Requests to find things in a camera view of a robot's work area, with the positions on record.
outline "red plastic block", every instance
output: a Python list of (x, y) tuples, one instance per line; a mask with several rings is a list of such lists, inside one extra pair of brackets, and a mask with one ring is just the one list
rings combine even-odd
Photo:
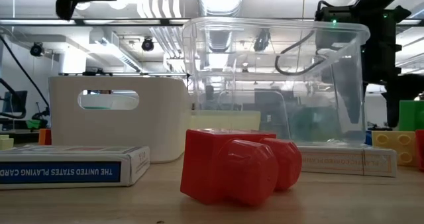
[(275, 137), (256, 131), (188, 130), (181, 192), (205, 204), (235, 199), (258, 205), (274, 190), (289, 188), (299, 178), (300, 152)]
[(424, 130), (415, 131), (415, 141), (417, 145), (418, 168), (424, 172)]
[(52, 130), (50, 129), (40, 129), (38, 135), (38, 144), (39, 145), (52, 145)]

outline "table surface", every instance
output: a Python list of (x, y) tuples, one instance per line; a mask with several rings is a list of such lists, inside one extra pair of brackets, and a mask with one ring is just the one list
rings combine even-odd
[(302, 173), (260, 207), (203, 205), (180, 193), (182, 158), (151, 165), (129, 188), (0, 191), (0, 223), (420, 223), (424, 173), (397, 178)]

